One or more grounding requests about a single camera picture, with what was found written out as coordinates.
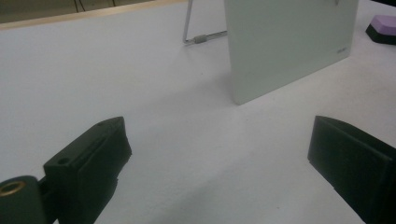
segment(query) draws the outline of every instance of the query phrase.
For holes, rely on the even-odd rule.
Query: brass screw hole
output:
[[[14,194],[26,186],[26,183],[23,181],[14,181],[10,182],[2,187],[0,187],[0,197],[5,197],[11,194]]]

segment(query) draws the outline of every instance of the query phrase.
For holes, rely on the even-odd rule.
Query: white table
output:
[[[97,224],[363,223],[306,156],[315,115],[396,147],[396,47],[364,33],[396,8],[361,0],[349,58],[237,106],[227,38],[184,47],[186,6],[1,31],[0,181],[124,116],[134,155]]]

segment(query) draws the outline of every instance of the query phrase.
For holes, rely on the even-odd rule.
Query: purple object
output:
[[[371,25],[381,35],[396,36],[396,17],[377,15],[373,18]]]

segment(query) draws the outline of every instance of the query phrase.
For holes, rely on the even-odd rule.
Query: screw hole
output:
[[[68,159],[68,158],[63,158],[63,159],[60,159],[60,160],[58,161],[58,164],[64,165],[64,164],[67,164],[69,161],[70,161],[70,159]]]
[[[14,194],[25,187],[25,182],[23,181],[14,181],[0,187],[0,197],[8,196]]]

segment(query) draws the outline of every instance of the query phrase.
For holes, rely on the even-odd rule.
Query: white board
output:
[[[349,55],[358,0],[224,0],[239,105]]]

